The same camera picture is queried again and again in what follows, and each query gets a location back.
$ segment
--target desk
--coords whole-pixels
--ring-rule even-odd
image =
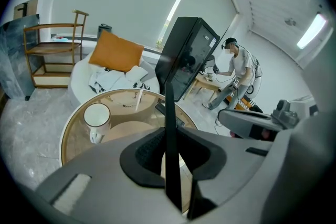
[[[191,92],[191,90],[194,88],[194,87],[200,87],[201,88],[205,88],[205,89],[209,89],[209,90],[213,90],[214,93],[212,94],[212,96],[210,97],[209,99],[209,102],[210,100],[212,99],[212,97],[215,95],[215,92],[220,89],[222,86],[219,84],[218,81],[208,81],[205,79],[205,77],[201,74],[197,74],[195,80],[193,81],[193,83],[191,84],[191,86],[189,87],[186,95],[183,97],[183,99],[186,99],[187,96],[189,95],[189,93]]]

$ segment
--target man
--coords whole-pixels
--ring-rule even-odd
[[[250,53],[246,49],[239,47],[237,44],[237,40],[232,37],[228,38],[225,41],[224,48],[226,53],[234,55],[230,60],[229,71],[220,72],[218,74],[231,76],[233,71],[235,70],[235,79],[239,81],[238,89],[234,86],[233,82],[231,82],[211,103],[202,104],[205,108],[208,108],[210,110],[218,107],[219,104],[232,92],[234,92],[234,95],[227,108],[234,109],[238,104],[239,100],[244,97],[248,88],[254,82],[253,62]]]

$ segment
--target wooden shelving unit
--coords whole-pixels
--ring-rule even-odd
[[[66,88],[70,82],[70,75],[75,65],[75,49],[80,48],[80,60],[82,59],[82,41],[86,17],[88,13],[81,12],[79,10],[73,10],[75,16],[74,24],[41,24],[24,28],[24,45],[27,64],[29,67],[30,76],[33,84],[38,88]],[[78,15],[84,15],[83,23],[78,24]],[[55,27],[72,27],[72,42],[41,42],[40,41],[40,29],[43,28],[55,28]],[[82,27],[80,42],[75,42],[76,28]],[[33,48],[27,49],[26,33],[28,31],[37,31],[38,43]],[[72,63],[46,63],[37,68],[34,72],[29,62],[29,56],[31,55],[49,55],[59,54],[62,52],[70,52],[72,56]]]

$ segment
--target floor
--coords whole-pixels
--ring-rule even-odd
[[[198,129],[219,135],[228,129],[217,126],[222,103],[209,111],[202,102],[212,91],[192,90],[178,105],[191,117]],[[0,118],[0,152],[13,178],[35,189],[48,175],[59,168],[58,149],[63,126],[74,111],[66,89],[36,89],[29,101],[8,100]]]

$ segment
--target mug handle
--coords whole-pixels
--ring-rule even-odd
[[[92,127],[90,129],[90,141],[91,141],[91,143],[98,144],[98,143],[100,143],[101,139],[102,139],[102,136],[101,136],[101,134],[97,133],[97,128]]]

